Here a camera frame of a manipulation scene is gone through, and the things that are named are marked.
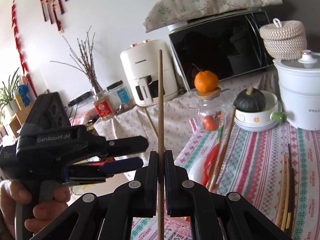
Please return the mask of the person's left hand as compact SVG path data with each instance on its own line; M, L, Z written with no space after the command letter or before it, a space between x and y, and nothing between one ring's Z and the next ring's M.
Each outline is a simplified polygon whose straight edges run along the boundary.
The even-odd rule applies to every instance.
M32 196L19 181L1 182L1 239L15 239L16 204L27 205ZM71 200L69 188L58 187L53 200L43 202L33 208L34 218L25 221L25 228L33 234L41 231L68 207Z

